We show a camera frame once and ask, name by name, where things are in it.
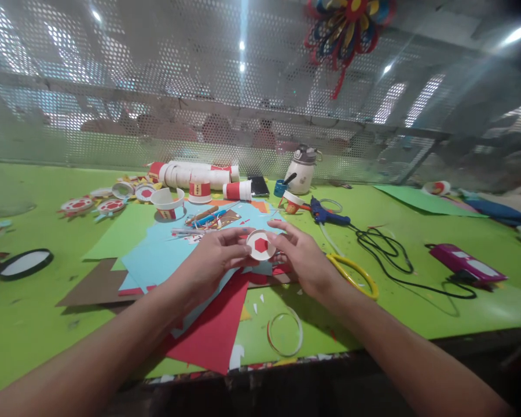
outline scissors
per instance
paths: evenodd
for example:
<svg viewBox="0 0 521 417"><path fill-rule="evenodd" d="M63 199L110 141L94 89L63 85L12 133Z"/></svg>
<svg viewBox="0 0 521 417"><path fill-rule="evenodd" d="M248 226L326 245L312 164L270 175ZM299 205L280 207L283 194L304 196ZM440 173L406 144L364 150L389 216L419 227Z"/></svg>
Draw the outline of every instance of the scissors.
<svg viewBox="0 0 521 417"><path fill-rule="evenodd" d="M355 262L353 262L347 258L344 258L340 255L326 254L326 257L336 267L337 271L341 274L341 276L343 276L346 280L348 280L352 286L354 286L356 289L358 289L360 292L365 294L370 299L373 299L375 301L378 299L378 295L379 295L378 286L376 285L376 283L372 280L370 275L368 275L364 269L362 269ZM365 291L359 284L357 284L353 280L353 278L351 278L351 276L347 273L347 271L342 268L342 266L340 264L344 264L344 265L350 266L353 269L355 269L369 284L370 292Z"/></svg>

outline water bottle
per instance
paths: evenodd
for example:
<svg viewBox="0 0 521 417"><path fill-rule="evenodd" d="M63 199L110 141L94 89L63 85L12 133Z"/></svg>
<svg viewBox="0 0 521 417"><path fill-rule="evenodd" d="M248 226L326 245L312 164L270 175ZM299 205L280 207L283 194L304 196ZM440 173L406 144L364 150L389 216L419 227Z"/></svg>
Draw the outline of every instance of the water bottle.
<svg viewBox="0 0 521 417"><path fill-rule="evenodd" d="M285 178L296 173L297 177L288 184L288 191L292 194L307 194L311 188L314 175L314 167L317 163L319 151L307 145L300 144L293 154L293 160L289 164Z"/></svg>

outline brown paper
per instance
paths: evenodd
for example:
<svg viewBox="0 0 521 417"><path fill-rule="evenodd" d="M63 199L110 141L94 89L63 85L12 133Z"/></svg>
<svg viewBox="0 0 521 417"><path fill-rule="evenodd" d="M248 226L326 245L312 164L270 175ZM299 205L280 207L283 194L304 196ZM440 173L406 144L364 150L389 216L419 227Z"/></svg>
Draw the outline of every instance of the brown paper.
<svg viewBox="0 0 521 417"><path fill-rule="evenodd" d="M118 296L118 289L127 276L126 270L110 270L116 259L103 259L83 278L58 304L57 307L69 307L92 304L106 304L121 301L135 301L139 295Z"/></svg>

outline hot glue gun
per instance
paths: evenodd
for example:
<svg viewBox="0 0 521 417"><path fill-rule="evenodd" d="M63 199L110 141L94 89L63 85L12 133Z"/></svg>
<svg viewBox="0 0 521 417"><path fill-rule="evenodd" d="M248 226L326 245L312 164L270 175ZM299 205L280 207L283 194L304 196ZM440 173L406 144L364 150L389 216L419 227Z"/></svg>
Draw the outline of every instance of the hot glue gun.
<svg viewBox="0 0 521 417"><path fill-rule="evenodd" d="M316 224L325 224L328 222L339 226L347 226L351 222L351 219L349 219L347 216L340 216L338 214L330 213L328 210L322 207L320 202L315 197L311 197L311 213Z"/></svg>

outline pink device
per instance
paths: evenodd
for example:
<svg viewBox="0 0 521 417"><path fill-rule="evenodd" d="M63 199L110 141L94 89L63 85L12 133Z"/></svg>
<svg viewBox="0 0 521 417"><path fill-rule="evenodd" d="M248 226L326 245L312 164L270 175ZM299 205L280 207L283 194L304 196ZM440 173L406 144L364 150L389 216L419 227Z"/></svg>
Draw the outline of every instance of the pink device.
<svg viewBox="0 0 521 417"><path fill-rule="evenodd" d="M435 245L430 254L455 273L452 278L467 281L474 287L486 288L489 284L508 279L506 275L449 243Z"/></svg>

